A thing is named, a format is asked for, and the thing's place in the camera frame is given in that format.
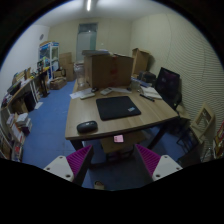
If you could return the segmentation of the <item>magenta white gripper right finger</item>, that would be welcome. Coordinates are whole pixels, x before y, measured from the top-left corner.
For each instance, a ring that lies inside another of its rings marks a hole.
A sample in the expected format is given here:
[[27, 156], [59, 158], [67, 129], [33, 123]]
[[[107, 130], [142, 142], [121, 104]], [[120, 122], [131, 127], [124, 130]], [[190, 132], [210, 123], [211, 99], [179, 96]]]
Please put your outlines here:
[[139, 144], [135, 145], [135, 152], [142, 162], [144, 170], [153, 181], [157, 181], [182, 169], [169, 155], [160, 156]]

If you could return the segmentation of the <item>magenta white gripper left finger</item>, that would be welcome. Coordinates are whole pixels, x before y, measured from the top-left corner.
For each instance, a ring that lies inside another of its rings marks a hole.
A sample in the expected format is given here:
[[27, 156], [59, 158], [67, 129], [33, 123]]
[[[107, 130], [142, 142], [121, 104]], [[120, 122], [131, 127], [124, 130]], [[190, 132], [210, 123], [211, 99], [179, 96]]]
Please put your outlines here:
[[44, 170], [81, 186], [93, 155], [93, 147], [89, 145], [73, 152], [67, 157], [58, 156]]

